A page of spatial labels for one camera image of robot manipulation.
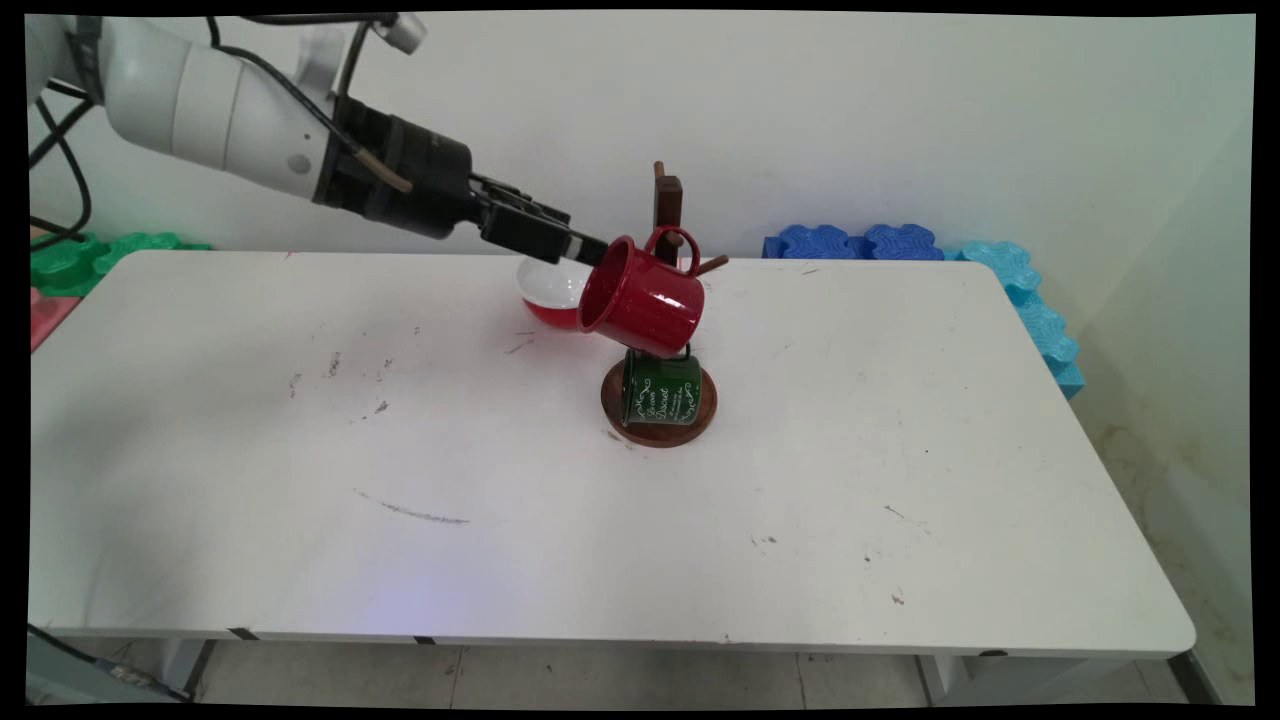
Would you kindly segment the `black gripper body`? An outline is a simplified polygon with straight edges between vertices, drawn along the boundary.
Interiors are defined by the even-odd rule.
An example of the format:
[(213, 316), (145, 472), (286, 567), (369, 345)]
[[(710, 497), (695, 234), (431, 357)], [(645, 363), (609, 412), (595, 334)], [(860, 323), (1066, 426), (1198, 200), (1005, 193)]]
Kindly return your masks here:
[(338, 138), (329, 141), (314, 202), (434, 240), (483, 219), (472, 187), (472, 154), (452, 138), (347, 97), (335, 124), (380, 168), (381, 178)]

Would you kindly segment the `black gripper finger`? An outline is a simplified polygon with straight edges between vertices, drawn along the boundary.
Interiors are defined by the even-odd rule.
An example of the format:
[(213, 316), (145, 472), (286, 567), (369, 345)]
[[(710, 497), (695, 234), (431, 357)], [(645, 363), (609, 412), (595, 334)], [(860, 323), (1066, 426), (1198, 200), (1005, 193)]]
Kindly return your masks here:
[(529, 193), (506, 182), (493, 179), (488, 176), (470, 174), (468, 184), (474, 197), (479, 202), (479, 210), (474, 224), (483, 228), (497, 208), (508, 208), (524, 215), (550, 222), (558, 225), (570, 227), (571, 215), (557, 208), (534, 200)]
[(567, 259), (598, 266), (611, 245), (573, 231), (567, 217), (498, 201), (485, 210), (479, 228), (481, 238), (488, 243), (549, 264)]

